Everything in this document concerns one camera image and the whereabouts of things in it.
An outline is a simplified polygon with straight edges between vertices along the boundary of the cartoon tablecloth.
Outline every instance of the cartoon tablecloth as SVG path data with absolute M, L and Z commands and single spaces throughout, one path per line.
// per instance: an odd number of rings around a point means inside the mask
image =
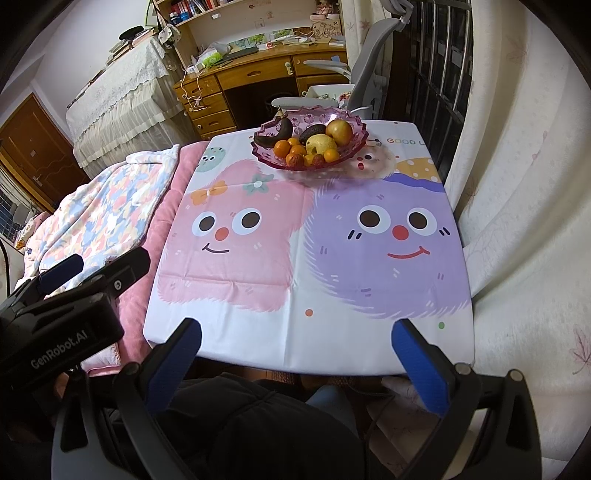
M 330 171 L 274 170 L 255 130 L 215 137 L 172 225 L 144 326 L 185 317 L 200 356 L 311 374 L 403 372 L 408 317 L 452 362 L 472 362 L 472 304 L 452 210 L 413 124 L 367 121 L 368 146 Z

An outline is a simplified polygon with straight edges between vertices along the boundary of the wall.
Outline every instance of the wall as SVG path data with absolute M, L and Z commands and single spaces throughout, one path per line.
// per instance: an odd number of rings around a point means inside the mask
M 75 0 L 32 43 L 0 95 L 0 125 L 34 92 L 70 138 L 66 107 L 105 65 L 128 28 L 144 25 L 148 0 Z
M 148 0 L 80 0 L 51 37 L 33 89 L 68 136 L 66 107 L 105 65 L 119 35 L 144 25 L 147 6 Z
M 197 45 L 207 46 L 214 41 L 228 43 L 282 28 L 311 26 L 310 15 L 315 11 L 315 0 L 246 0 L 216 11 L 220 18 L 204 15 L 189 27 Z M 265 26 L 255 26 L 261 19 Z

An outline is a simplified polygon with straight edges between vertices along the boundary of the pink fluffy cartoon face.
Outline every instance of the pink fluffy cartoon face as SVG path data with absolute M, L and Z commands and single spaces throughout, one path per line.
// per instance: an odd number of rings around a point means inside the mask
M 293 274 L 290 237 L 310 206 L 300 183 L 265 175 L 251 160 L 232 164 L 183 198 L 160 266 L 160 297 L 279 309 Z

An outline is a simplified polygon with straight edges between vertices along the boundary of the person's leg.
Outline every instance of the person's leg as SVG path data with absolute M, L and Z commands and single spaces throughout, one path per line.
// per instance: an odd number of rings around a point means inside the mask
M 353 408 L 340 387 L 324 385 L 306 403 L 333 416 L 358 436 Z

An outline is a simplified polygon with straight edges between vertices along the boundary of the pink glass bowl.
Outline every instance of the pink glass bowl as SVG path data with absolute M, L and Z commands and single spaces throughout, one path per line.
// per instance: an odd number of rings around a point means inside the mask
M 349 125 L 353 127 L 353 138 L 347 146 L 338 148 L 340 158 L 337 161 L 310 167 L 288 167 L 283 158 L 279 158 L 273 153 L 272 148 L 263 148 L 260 145 L 251 142 L 252 154 L 258 158 L 259 161 L 270 167 L 279 168 L 280 170 L 319 170 L 321 168 L 333 167 L 355 156 L 355 154 L 363 148 L 369 135 L 369 132 L 366 130 L 366 125 L 362 123 L 361 119 L 357 115 L 351 115 L 350 112 L 346 110 L 340 110 L 334 107 L 314 107 L 300 108 L 297 111 L 287 113 L 287 118 L 290 119 L 291 124 L 294 127 L 294 137 L 299 137 L 310 125 L 328 125 L 332 120 L 338 118 L 347 121 Z M 279 118 L 275 118 L 266 124 L 262 124 L 261 129 L 257 133 L 261 135 L 277 135 L 280 128 L 280 122 L 281 120 Z

